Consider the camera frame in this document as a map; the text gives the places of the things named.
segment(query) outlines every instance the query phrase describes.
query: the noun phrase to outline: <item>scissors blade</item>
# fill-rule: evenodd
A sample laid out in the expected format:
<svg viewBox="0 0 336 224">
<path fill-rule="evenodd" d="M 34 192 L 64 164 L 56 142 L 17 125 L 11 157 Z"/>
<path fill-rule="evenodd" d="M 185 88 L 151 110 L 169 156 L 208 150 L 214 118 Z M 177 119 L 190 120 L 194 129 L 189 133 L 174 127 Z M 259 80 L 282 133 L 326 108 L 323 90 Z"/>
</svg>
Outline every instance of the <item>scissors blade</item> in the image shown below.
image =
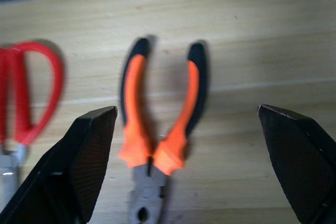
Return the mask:
<svg viewBox="0 0 336 224">
<path fill-rule="evenodd" d="M 19 186 L 19 177 L 16 157 L 13 155 L 0 155 L 0 168 L 3 186 L 2 209 L 11 200 Z"/>
</svg>

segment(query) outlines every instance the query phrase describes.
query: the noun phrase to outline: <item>hand tool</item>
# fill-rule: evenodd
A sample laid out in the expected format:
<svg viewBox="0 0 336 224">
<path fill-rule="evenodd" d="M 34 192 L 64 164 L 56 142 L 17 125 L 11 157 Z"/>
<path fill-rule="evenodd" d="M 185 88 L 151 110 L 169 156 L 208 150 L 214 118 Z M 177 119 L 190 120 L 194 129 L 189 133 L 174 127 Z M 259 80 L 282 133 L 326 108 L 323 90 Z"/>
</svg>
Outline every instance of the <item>hand tool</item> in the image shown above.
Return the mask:
<svg viewBox="0 0 336 224">
<path fill-rule="evenodd" d="M 54 89 L 49 104 L 40 121 L 33 125 L 30 121 L 29 92 L 25 53 L 34 51 L 44 55 L 51 63 L 54 73 Z M 17 150 L 7 152 L 6 104 L 9 83 L 15 95 L 15 136 Z M 48 47 L 37 42 L 23 42 L 9 48 L 0 48 L 0 168 L 3 181 L 3 207 L 10 201 L 19 187 L 19 167 L 27 156 L 28 145 L 46 126 L 59 101 L 63 85 L 63 67 L 60 58 Z"/>
<path fill-rule="evenodd" d="M 188 53 L 189 84 L 184 108 L 176 123 L 152 152 L 152 141 L 141 119 L 139 93 L 150 42 L 140 38 L 128 56 L 121 83 L 124 144 L 119 157 L 133 168 L 135 189 L 131 192 L 129 222 L 157 223 L 166 195 L 167 179 L 184 167 L 187 137 L 201 116 L 207 93 L 206 50 L 191 45 Z"/>
</svg>

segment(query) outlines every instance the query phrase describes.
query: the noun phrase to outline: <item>red scissors handle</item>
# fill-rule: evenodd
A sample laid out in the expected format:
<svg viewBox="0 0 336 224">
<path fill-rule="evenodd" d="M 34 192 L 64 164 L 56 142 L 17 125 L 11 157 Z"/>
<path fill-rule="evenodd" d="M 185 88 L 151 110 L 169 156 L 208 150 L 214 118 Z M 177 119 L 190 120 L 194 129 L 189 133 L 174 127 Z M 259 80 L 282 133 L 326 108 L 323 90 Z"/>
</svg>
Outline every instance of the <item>red scissors handle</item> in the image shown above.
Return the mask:
<svg viewBox="0 0 336 224">
<path fill-rule="evenodd" d="M 23 42 L 16 44 L 6 51 L 7 52 L 3 54 L 4 56 L 0 57 L 2 57 L 3 62 L 7 64 L 7 67 L 10 69 L 10 73 L 13 78 L 16 100 L 15 140 L 23 145 L 29 145 L 46 126 L 60 99 L 64 78 L 62 62 L 57 54 L 55 54 L 48 47 L 37 42 Z M 25 67 L 25 53 L 28 51 L 39 52 L 46 56 L 51 63 L 54 73 L 54 88 L 49 99 L 49 104 L 40 121 L 35 125 L 32 125 L 30 121 L 29 89 Z M 2 104 L 6 104 L 7 77 L 5 75 L 8 75 L 8 69 L 5 69 L 4 74 L 1 73 L 0 75 L 0 92 L 2 93 L 0 95 L 0 103 L 4 101 Z M 0 114 L 5 115 L 5 110 L 5 105 L 2 105 Z M 5 117 L 6 116 L 2 116 L 0 118 L 1 125 L 5 125 Z"/>
<path fill-rule="evenodd" d="M 7 82 L 8 64 L 7 49 L 0 48 L 0 144 L 6 139 L 6 104 L 7 104 Z"/>
</svg>

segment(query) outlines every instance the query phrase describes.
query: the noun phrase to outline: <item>orange pliers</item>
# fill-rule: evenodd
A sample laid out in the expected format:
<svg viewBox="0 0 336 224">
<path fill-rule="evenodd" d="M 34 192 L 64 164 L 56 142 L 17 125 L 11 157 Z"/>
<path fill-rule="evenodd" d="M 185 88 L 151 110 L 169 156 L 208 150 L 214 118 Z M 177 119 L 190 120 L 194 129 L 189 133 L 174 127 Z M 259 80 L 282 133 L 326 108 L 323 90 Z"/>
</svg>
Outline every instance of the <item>orange pliers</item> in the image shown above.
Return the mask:
<svg viewBox="0 0 336 224">
<path fill-rule="evenodd" d="M 129 204 L 131 224 L 156 224 L 159 221 L 167 193 L 167 179 L 176 169 L 184 167 L 184 148 L 201 117 L 208 87 L 206 50 L 202 43 L 196 42 L 191 45 L 187 57 L 189 85 L 184 108 L 154 152 L 139 105 L 140 86 L 149 53 L 149 40 L 138 39 L 128 56 L 121 82 L 124 145 L 119 157 L 134 170 L 135 189 L 131 192 Z"/>
</svg>

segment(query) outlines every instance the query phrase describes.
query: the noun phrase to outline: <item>pliers handle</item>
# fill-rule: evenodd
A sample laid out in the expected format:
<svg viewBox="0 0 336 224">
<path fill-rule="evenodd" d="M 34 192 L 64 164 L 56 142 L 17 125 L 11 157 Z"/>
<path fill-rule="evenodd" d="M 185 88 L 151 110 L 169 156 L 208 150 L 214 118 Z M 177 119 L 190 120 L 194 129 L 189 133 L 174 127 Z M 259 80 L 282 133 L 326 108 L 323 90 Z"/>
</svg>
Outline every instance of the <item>pliers handle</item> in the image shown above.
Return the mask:
<svg viewBox="0 0 336 224">
<path fill-rule="evenodd" d="M 131 50 L 121 82 L 121 111 L 124 122 L 124 145 L 119 157 L 129 167 L 153 165 L 166 175 L 184 167 L 184 147 L 187 137 L 201 116 L 208 86 L 206 52 L 203 44 L 191 45 L 187 56 L 189 84 L 184 108 L 167 137 L 152 153 L 151 140 L 146 133 L 140 112 L 140 86 L 150 53 L 150 42 L 140 38 Z"/>
</svg>

